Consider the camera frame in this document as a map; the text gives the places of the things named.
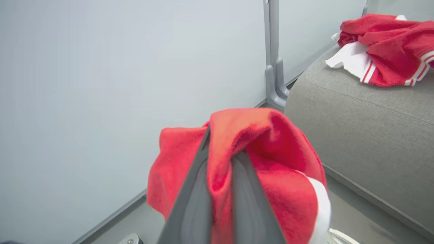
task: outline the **red and white striped trim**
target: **red and white striped trim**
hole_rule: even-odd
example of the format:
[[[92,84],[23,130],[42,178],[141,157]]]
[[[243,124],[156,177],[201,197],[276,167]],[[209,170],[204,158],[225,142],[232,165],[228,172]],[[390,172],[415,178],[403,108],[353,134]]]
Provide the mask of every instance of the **red and white striped trim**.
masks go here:
[[[365,70],[365,76],[363,76],[362,79],[360,79],[360,82],[364,84],[369,84],[369,80],[371,79],[372,75],[374,74],[375,69],[377,66],[370,60],[370,64],[368,65],[368,68]]]
[[[405,81],[404,86],[414,86],[417,81],[422,80],[431,68],[429,62],[434,60],[434,51],[430,51],[421,57],[421,64],[414,75]]]
[[[428,52],[425,55],[423,55],[421,57],[421,60],[424,63],[426,63],[426,64],[428,64],[429,62],[433,61],[434,60],[434,51]]]

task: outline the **red clothing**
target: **red clothing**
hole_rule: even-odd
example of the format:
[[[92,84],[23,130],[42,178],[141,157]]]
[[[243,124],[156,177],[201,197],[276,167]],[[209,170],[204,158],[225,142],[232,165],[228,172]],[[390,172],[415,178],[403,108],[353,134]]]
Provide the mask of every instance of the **red clothing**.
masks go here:
[[[361,82],[378,86],[414,86],[434,65],[434,22],[396,20],[367,14],[341,25],[338,44],[368,45],[372,62]]]
[[[167,219],[208,124],[212,243],[233,242],[230,159],[245,148],[286,240],[307,244],[320,211],[309,179],[325,189],[324,171],[303,132],[273,109],[228,109],[212,114],[201,128],[163,129],[161,152],[149,174],[148,203]]]

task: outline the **gray floor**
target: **gray floor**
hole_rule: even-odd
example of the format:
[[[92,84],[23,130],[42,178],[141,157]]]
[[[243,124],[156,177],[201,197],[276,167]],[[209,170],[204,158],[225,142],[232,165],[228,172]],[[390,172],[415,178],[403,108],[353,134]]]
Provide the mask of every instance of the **gray floor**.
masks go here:
[[[431,243],[335,179],[327,176],[327,183],[332,203],[332,228],[360,244]],[[137,233],[145,244],[155,244],[163,225],[162,215],[143,199],[84,244],[117,244],[130,233]]]

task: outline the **gray fabric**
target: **gray fabric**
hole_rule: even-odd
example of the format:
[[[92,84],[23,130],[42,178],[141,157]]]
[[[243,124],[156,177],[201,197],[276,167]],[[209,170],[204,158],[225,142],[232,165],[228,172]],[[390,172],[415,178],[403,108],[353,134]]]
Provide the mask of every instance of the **gray fabric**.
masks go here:
[[[324,165],[433,235],[433,70],[414,87],[365,85],[326,66],[337,50],[297,80],[285,114]]]

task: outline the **white stripe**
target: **white stripe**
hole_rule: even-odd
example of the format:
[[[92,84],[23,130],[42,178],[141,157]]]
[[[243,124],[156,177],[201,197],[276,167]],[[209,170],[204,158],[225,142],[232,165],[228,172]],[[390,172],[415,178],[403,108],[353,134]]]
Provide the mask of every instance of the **white stripe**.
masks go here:
[[[426,66],[426,64],[424,62],[421,62],[419,65],[419,68],[416,70],[416,72],[414,73],[414,75],[411,78],[412,79],[417,78],[421,74],[422,70],[424,70],[425,66]]]
[[[429,63],[430,63],[431,61],[433,61],[433,60],[434,60],[434,57],[428,59],[425,63],[429,64]]]
[[[366,73],[369,72],[369,67],[372,67],[371,66],[372,60],[369,56],[368,56],[368,60],[366,63],[367,63],[367,66],[365,67],[365,70],[363,71],[363,75],[360,77],[360,82],[363,82],[363,78],[365,77]]]
[[[369,84],[369,80],[371,79],[372,75],[374,74],[374,71],[376,68],[377,68],[377,66],[375,66],[375,64],[372,62],[372,67],[369,70],[368,75],[366,76],[365,84]]]
[[[413,79],[408,79],[405,81],[404,86],[409,86]]]
[[[424,73],[420,76],[420,78],[418,79],[418,81],[422,80],[422,78],[425,77],[425,75],[428,73],[428,71],[431,69],[431,66],[429,64],[427,64],[427,68],[425,69]]]
[[[428,52],[428,53],[424,54],[424,55],[421,57],[422,62],[425,61],[425,59],[426,59],[427,57],[432,56],[432,55],[434,55],[434,51],[431,51],[431,52]]]
[[[315,226],[308,244],[324,244],[327,231],[330,227],[330,218],[332,216],[332,207],[329,200],[329,194],[321,182],[310,178],[301,171],[295,171],[304,175],[310,181],[313,189],[315,190],[316,199],[318,200],[318,211],[316,214]]]

